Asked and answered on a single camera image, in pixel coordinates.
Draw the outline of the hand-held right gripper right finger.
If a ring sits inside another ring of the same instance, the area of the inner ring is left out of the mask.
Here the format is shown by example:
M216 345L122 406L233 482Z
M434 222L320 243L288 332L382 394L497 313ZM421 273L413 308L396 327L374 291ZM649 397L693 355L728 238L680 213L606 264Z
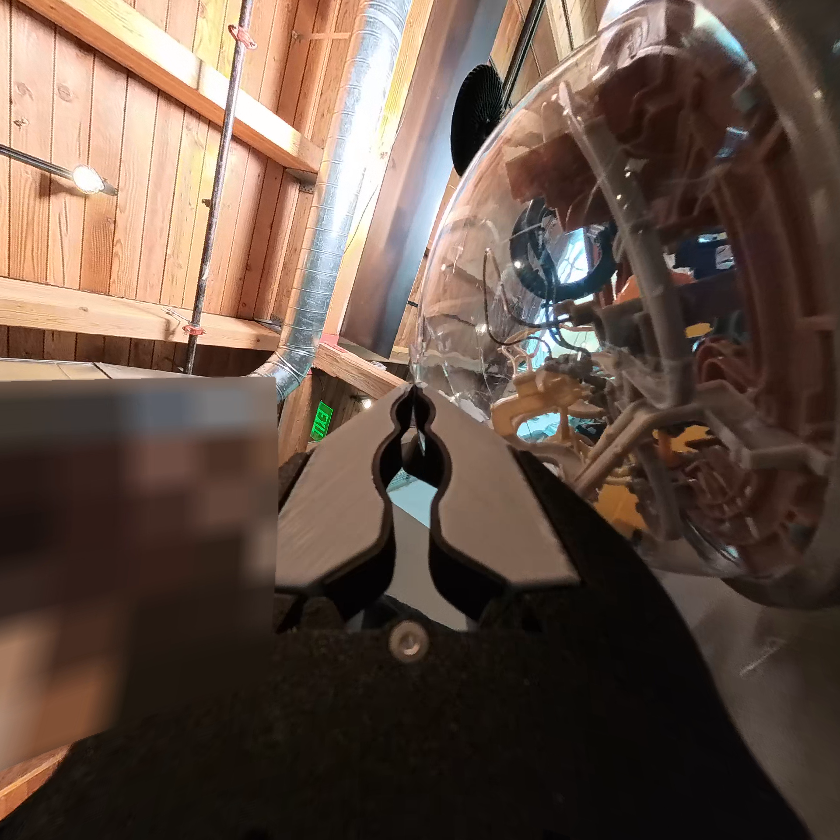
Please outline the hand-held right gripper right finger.
M428 565L447 602L477 623L496 599L581 583L516 449L419 385L415 422L415 477L435 488Z

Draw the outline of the ceiling spot lamp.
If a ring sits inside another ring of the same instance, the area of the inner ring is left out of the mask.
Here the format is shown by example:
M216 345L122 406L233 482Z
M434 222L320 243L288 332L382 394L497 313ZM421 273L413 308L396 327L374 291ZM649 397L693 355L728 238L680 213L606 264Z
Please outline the ceiling spot lamp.
M85 195L117 196L117 188L87 164L79 164L70 171L70 179Z

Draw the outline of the flat grey metal duct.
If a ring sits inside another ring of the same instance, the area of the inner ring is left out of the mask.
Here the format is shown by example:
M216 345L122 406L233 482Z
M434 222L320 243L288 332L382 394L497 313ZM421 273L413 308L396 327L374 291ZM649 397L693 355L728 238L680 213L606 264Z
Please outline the flat grey metal duct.
M490 57L506 2L433 2L339 336L388 359L452 167L450 125L467 74Z

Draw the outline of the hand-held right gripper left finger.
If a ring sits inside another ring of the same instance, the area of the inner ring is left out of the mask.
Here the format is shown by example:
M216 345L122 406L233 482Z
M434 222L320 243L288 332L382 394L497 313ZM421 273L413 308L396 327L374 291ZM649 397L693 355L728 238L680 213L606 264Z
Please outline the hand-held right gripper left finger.
M281 494L275 586L323 597L352 618L392 582L396 542L387 489L403 467L413 416L404 384L319 443Z

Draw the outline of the black sprinkler pipe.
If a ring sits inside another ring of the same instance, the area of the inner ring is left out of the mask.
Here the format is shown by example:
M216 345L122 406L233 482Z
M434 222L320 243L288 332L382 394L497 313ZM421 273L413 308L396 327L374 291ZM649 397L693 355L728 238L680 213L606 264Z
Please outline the black sprinkler pipe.
M228 165L228 155L233 129L235 125L236 108L240 82L242 78L245 53L253 49L253 39L249 33L249 27L253 17L253 1L242 1L239 9L236 25L228 29L234 40L234 54L230 68L230 75L227 82L227 95L224 109L224 121L220 132L219 148L213 179L213 189L209 199L208 219L203 242L203 252L199 265L198 278L196 283L196 294L194 297L192 317L185 326L187 334L186 354L184 373L191 375L196 357L198 338L203 334L202 316L204 310L207 283L212 263L214 242L217 232L218 216L220 205L224 194L224 180Z

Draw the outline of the clear plastic maze ball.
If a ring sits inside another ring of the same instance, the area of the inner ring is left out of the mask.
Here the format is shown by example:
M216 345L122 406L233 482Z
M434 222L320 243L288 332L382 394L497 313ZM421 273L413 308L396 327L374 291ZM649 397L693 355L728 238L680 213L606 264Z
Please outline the clear plastic maze ball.
M654 546L838 605L838 2L633 2L491 132L413 372Z

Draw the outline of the spiral metal duct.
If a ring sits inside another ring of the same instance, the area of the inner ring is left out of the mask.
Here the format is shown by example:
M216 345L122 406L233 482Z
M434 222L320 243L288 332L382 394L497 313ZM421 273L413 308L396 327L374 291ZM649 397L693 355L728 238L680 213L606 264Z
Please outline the spiral metal duct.
M410 1L365 1L347 59L313 189L287 318L276 351L252 373L281 404L312 368L403 40Z

